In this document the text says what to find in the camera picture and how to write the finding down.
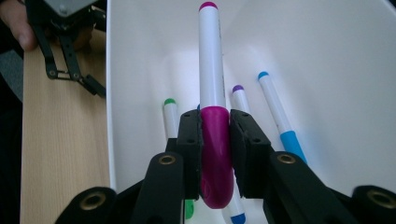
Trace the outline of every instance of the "wooden surface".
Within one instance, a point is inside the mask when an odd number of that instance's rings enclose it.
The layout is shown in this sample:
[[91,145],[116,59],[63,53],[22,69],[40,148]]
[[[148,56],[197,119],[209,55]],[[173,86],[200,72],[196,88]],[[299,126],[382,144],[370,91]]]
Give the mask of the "wooden surface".
[[[59,70],[66,70],[52,46]],[[106,85],[106,35],[78,51],[82,75]],[[77,82],[50,80],[39,48],[24,55],[21,223],[54,223],[78,193],[109,186],[106,100]]]

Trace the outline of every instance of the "purple marker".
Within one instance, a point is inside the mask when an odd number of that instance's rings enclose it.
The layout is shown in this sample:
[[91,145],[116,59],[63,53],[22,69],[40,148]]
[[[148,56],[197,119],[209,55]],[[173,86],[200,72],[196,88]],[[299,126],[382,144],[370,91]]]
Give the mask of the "purple marker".
[[210,208],[224,208],[233,196],[229,112],[225,104],[219,11],[212,2],[199,9],[200,107],[203,121],[203,199]]

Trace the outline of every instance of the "white bin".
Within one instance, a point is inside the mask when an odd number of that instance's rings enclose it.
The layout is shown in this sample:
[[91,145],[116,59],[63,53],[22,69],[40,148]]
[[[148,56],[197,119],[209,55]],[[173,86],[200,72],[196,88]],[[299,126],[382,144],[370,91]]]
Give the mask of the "white bin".
[[[141,180],[166,145],[163,101],[199,104],[198,9],[204,1],[109,1],[107,118],[111,185]],[[251,115],[283,150],[257,75],[273,78],[310,168],[330,188],[396,192],[396,11],[386,0],[228,0],[219,7],[227,107],[244,86]],[[262,202],[244,200],[247,222]],[[187,223],[222,223],[196,203]]]

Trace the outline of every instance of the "purple marker cap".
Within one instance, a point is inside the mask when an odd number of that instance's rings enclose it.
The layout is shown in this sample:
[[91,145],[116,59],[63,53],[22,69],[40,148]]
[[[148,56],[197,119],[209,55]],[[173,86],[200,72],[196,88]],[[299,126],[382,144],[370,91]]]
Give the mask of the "purple marker cap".
[[201,11],[202,8],[204,7],[215,7],[218,8],[218,6],[216,6],[216,4],[212,3],[212,2],[205,2],[203,4],[201,4],[201,6],[199,7],[199,11]]
[[233,87],[233,92],[241,91],[241,90],[242,91],[244,90],[244,87],[241,86],[241,85],[236,85],[236,86]]

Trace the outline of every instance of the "person's hand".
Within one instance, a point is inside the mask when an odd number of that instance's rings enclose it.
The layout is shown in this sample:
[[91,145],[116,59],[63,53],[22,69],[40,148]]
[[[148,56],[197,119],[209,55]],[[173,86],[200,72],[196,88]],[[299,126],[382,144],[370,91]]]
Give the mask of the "person's hand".
[[37,47],[32,27],[27,21],[26,8],[17,0],[6,0],[0,4],[0,18],[9,27],[15,39],[25,51]]
[[[26,8],[18,0],[6,0],[1,3],[0,18],[9,27],[23,50],[30,51],[37,47],[35,34],[27,20]],[[73,42],[74,49],[81,49],[91,40],[92,29],[92,26],[88,26],[79,30],[78,37]]]

